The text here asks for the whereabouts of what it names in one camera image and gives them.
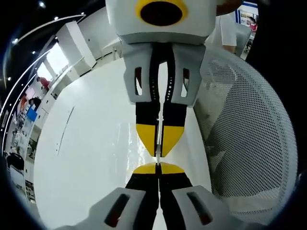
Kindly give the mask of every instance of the yellow ring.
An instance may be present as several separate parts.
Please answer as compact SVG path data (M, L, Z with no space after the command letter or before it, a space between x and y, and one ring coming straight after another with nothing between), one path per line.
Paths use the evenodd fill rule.
M176 5L181 10L182 17L175 24L181 22L182 20L184 20L187 17L187 15L188 15L188 8L187 8L187 6L185 5L185 3L182 0L139 0L138 3L136 4L136 7L135 7L135 12L136 12L137 17L141 21L149 24L148 22L144 21L143 18L141 17L141 10L143 9L144 6L148 5L149 3L160 2L160 1L172 3L172 4Z

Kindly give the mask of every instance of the window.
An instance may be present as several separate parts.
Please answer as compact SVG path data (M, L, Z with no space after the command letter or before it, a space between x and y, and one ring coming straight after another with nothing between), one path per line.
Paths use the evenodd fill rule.
M50 74L50 72L48 71L48 69L46 68L45 64L42 63L37 70L37 75L39 77L43 77L46 78L48 81L52 80L52 75Z
M30 100L31 98L35 97L35 90L32 87L29 87L25 93L27 94L27 99Z
M56 74L59 74L69 64L58 43L47 54L47 60Z

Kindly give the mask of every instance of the glossy white table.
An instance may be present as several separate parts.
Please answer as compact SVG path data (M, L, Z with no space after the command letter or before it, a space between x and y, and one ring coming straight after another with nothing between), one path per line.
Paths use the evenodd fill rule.
M75 225L90 207L117 187L134 169L153 162L135 126L135 106L124 85L123 59L95 69L66 87L44 124L38 141L34 188L48 228ZM166 64L160 66L159 91L166 89ZM165 159L183 168L193 185L211 191L205 149L193 109L185 132ZM166 229L159 209L154 229Z

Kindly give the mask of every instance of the perforated mesh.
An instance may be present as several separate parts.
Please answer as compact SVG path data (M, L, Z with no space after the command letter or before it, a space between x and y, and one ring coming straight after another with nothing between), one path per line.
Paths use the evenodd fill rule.
M296 178L296 144L281 101L242 59L207 47L195 113L213 193L233 215L268 224L286 203Z

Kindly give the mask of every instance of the ceiling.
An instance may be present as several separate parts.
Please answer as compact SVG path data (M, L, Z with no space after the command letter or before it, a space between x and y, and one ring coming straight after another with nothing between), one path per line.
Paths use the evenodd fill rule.
M81 14L90 15L105 6L104 0L15 0L1 2L6 9L5 26L2 28L0 37L0 103L4 103L13 85L28 66L38 58L42 48L55 33L72 19L58 21L45 26L27 36L21 42L13 45L12 41L20 38L36 27L48 23L57 16L59 18ZM51 40L45 47L48 50L56 42ZM14 90L9 100L15 102L22 90L21 84L26 84L31 71L23 77L19 86Z

